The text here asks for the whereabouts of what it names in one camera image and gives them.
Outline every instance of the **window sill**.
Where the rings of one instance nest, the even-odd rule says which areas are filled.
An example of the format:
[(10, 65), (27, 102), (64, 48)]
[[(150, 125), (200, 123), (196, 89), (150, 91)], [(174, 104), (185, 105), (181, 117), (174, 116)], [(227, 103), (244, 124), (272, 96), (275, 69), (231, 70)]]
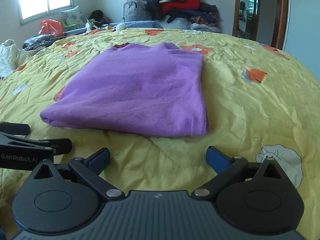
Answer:
[(22, 17), (20, 16), (20, 19), (19, 19), (20, 26), (23, 26), (25, 24), (28, 24), (28, 23), (33, 22), (35, 20), (38, 20), (40, 18), (45, 18), (45, 17), (51, 16), (51, 15), (54, 15), (54, 14), (58, 14), (61, 11), (69, 10), (69, 9), (72, 9), (72, 8), (74, 8), (72, 5), (65, 6), (65, 7), (54, 9), (54, 10), (50, 10), (49, 12), (39, 13), (39, 14), (33, 15), (31, 17), (28, 17), (26, 19), (22, 19)]

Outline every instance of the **purple sweater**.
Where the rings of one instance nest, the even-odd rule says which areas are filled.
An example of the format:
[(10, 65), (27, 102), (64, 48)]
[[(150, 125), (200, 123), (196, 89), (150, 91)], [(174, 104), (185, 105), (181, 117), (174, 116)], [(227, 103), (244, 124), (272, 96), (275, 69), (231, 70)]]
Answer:
[(170, 42), (111, 47), (74, 76), (41, 119), (52, 126), (148, 136), (203, 135), (202, 60), (202, 54)]

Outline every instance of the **red plastic bag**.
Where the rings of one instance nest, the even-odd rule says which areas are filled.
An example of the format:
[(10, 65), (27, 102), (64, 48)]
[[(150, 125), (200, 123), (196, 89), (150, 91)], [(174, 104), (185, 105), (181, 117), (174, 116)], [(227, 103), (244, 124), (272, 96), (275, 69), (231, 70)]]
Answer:
[(40, 22), (39, 25), (42, 26), (39, 34), (53, 34), (55, 37), (64, 36), (61, 23), (55, 20), (45, 20)]

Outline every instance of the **white pom-pom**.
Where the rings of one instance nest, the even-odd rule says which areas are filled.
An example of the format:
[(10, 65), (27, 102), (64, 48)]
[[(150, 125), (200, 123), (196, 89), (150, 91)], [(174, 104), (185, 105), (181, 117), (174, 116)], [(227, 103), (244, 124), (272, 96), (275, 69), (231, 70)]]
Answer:
[(125, 26), (124, 23), (119, 23), (119, 24), (116, 26), (116, 31), (125, 30), (126, 28), (127, 28), (127, 26)]

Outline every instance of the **yellow blanket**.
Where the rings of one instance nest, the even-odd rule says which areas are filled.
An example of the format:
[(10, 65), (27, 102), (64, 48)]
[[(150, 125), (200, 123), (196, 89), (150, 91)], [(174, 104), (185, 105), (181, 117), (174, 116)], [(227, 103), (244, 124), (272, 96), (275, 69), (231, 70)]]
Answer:
[[(50, 127), (40, 120), (39, 113), (101, 51), (126, 42), (154, 46), (164, 41), (205, 55), (201, 83), (210, 123), (207, 135), (147, 138)], [(20, 93), (12, 94), (25, 82)], [(72, 152), (56, 156), (56, 163), (108, 147), (111, 164), (100, 176), (125, 193), (131, 189), (191, 192), (215, 176), (205, 161), (210, 145), (251, 162), (272, 156), (303, 198), (305, 211), (298, 232), (309, 240), (320, 239), (320, 83), (282, 51), (195, 31), (127, 29), (72, 36), (42, 50), (0, 81), (0, 109), (1, 121), (28, 123), (29, 138), (70, 138)], [(18, 231), (10, 205), (28, 175), (0, 169), (0, 223), (8, 239)]]

